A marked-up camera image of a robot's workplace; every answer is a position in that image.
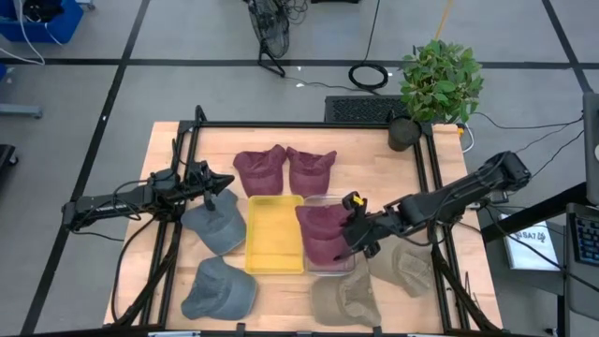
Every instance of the baseball cap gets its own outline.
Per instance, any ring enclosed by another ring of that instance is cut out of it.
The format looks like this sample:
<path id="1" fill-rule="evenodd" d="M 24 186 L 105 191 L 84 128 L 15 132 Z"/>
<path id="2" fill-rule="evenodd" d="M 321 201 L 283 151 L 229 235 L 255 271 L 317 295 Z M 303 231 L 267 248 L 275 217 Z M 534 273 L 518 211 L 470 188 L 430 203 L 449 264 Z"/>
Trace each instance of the baseball cap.
<path id="1" fill-rule="evenodd" d="M 326 326 L 362 324 L 376 327 L 381 324 L 371 276 L 364 261 L 345 276 L 317 279 L 312 284 L 311 303 L 314 319 Z"/>
<path id="2" fill-rule="evenodd" d="M 308 154 L 287 147 L 289 158 L 289 187 L 303 197 L 323 195 L 329 190 L 330 167 L 335 163 L 336 151 L 328 154 Z"/>
<path id="3" fill-rule="evenodd" d="M 256 297 L 257 282 L 245 271 L 233 268 L 222 257 L 203 260 L 189 296 L 181 303 L 189 319 L 207 316 L 239 320 L 250 314 Z"/>
<path id="4" fill-rule="evenodd" d="M 307 235 L 321 240 L 341 235 L 343 225 L 351 213 L 342 204 L 296 207 L 299 225 Z"/>
<path id="5" fill-rule="evenodd" d="M 343 205 L 298 206 L 296 216 L 306 256 L 317 266 L 337 265 L 334 258 L 349 250 L 342 225 L 351 211 Z"/>
<path id="6" fill-rule="evenodd" d="M 215 254 L 230 252 L 245 240 L 245 221 L 237 209 L 237 196 L 228 189 L 212 198 L 216 209 L 202 204 L 186 211 L 181 223 L 194 230 Z"/>
<path id="7" fill-rule="evenodd" d="M 280 195 L 285 160 L 285 149 L 279 144 L 268 151 L 245 151 L 235 155 L 233 166 L 240 173 L 245 194 L 248 197 Z"/>
<path id="8" fill-rule="evenodd" d="M 371 275 L 401 286 L 411 297 L 426 293 L 433 280 L 431 249 L 400 238 L 379 240 L 380 252 L 368 260 Z"/>

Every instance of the potted plant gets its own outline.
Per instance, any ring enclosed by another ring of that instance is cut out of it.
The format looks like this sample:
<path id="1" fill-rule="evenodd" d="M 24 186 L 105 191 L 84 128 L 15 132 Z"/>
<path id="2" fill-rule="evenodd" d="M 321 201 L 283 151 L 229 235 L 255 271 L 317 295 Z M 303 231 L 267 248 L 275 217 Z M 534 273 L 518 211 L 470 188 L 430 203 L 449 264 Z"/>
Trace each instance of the potted plant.
<path id="1" fill-rule="evenodd" d="M 483 79 L 480 64 L 471 48 L 432 40 L 403 57 L 413 61 L 403 69 L 402 102 L 406 116 L 399 116 L 389 126 L 389 146 L 404 151 L 422 134 L 422 124 L 468 121 L 478 106 Z"/>

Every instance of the plastic tray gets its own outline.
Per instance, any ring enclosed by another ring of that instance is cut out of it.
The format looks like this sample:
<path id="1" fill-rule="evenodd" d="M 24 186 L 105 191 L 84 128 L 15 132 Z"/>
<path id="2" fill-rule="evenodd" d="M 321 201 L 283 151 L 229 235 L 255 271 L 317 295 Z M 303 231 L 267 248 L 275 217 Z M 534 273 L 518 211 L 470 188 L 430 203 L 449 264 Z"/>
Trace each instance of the plastic tray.
<path id="1" fill-rule="evenodd" d="M 245 271 L 252 274 L 303 273 L 303 245 L 296 206 L 301 196 L 249 198 Z"/>
<path id="2" fill-rule="evenodd" d="M 310 258 L 306 259 L 306 271 L 317 276 L 342 276 L 350 273 L 356 267 L 356 257 L 351 256 L 346 261 L 333 266 L 316 266 Z"/>
<path id="3" fill-rule="evenodd" d="M 342 203 L 343 197 L 335 195 L 310 196 L 304 200 L 305 206 L 330 206 Z M 346 261 L 333 266 L 317 266 L 306 256 L 306 271 L 318 276 L 340 276 L 354 270 L 356 267 L 356 257 L 351 256 Z"/>

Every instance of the keyboard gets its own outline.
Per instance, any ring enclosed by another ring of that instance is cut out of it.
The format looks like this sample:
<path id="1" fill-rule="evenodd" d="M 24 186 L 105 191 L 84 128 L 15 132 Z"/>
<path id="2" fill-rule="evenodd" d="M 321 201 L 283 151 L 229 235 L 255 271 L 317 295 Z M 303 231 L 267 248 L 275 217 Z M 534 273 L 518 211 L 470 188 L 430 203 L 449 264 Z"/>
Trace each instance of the keyboard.
<path id="1" fill-rule="evenodd" d="M 574 230 L 576 261 L 599 266 L 599 222 L 577 217 Z"/>

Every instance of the gray baseball cap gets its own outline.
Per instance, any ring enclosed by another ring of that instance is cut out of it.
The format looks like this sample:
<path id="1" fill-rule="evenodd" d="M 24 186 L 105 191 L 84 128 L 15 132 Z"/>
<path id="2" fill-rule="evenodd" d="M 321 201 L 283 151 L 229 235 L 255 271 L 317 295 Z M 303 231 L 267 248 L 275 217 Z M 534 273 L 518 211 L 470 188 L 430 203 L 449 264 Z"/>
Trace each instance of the gray baseball cap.
<path id="1" fill-rule="evenodd" d="M 381 314 L 374 301 L 371 276 L 365 261 L 360 261 L 348 275 L 319 278 L 311 290 L 314 319 L 320 324 L 362 324 L 367 327 L 381 324 Z"/>
<path id="2" fill-rule="evenodd" d="M 194 230 L 206 246 L 217 255 L 224 255 L 245 240 L 245 221 L 237 209 L 237 196 L 226 189 L 212 198 L 216 209 L 205 205 L 186 211 L 181 223 Z"/>
<path id="3" fill-rule="evenodd" d="M 199 264 L 181 311 L 189 319 L 239 320 L 250 314 L 256 291 L 254 277 L 227 265 L 220 256 L 211 257 Z"/>
<path id="4" fill-rule="evenodd" d="M 411 297 L 432 288 L 430 247 L 419 247 L 400 238 L 379 240 L 381 251 L 368 260 L 371 275 L 401 286 Z"/>

